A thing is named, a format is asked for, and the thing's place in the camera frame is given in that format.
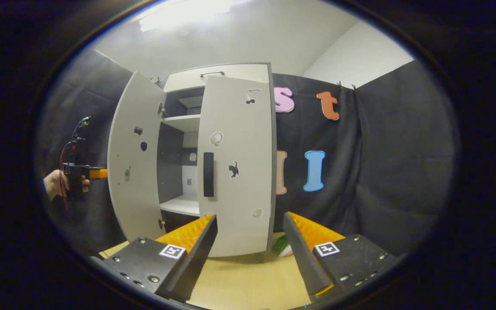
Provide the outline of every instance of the red cable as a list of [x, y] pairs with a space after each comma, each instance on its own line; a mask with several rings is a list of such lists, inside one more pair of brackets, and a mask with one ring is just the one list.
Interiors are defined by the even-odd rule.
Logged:
[[68, 211], [68, 202], [66, 200], [66, 188], [63, 184], [63, 181], [62, 181], [62, 162], [64, 160], [64, 157], [65, 157], [65, 150], [66, 150], [66, 147], [68, 146], [65, 145], [65, 147], [62, 149], [62, 152], [61, 152], [61, 160], [59, 161], [59, 182], [61, 183], [61, 193], [62, 193], [62, 199], [63, 201], [65, 202], [65, 208], [66, 208], [66, 211]]

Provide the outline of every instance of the cabinet handle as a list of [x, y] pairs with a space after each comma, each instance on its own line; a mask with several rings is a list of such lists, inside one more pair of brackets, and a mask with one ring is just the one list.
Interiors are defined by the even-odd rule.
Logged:
[[204, 153], [203, 165], [204, 197], [213, 197], [213, 153]]
[[204, 77], [206, 74], [212, 74], [212, 73], [221, 73], [222, 76], [225, 75], [225, 72], [223, 71], [215, 71], [215, 72], [202, 73], [200, 77]]

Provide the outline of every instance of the pink letter s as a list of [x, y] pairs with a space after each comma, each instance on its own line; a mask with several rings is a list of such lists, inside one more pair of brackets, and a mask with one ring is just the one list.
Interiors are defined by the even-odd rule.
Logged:
[[288, 87], [275, 87], [275, 111], [290, 112], [294, 110], [295, 103], [292, 98], [292, 91]]

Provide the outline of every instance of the cabinet shelf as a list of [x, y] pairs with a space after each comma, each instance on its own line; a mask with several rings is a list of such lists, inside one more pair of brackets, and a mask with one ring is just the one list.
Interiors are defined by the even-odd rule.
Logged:
[[160, 209], [173, 213], [200, 216], [198, 200], [183, 195], [160, 204]]
[[200, 114], [162, 118], [162, 122], [183, 132], [198, 131]]

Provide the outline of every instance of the wooden table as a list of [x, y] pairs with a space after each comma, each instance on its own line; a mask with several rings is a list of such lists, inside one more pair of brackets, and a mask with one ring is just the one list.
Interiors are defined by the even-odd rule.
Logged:
[[[273, 239], [283, 234], [274, 233]], [[113, 255], [126, 245], [101, 255]], [[311, 301], [294, 256], [265, 253], [207, 259], [188, 303], [213, 310], [283, 310]]]

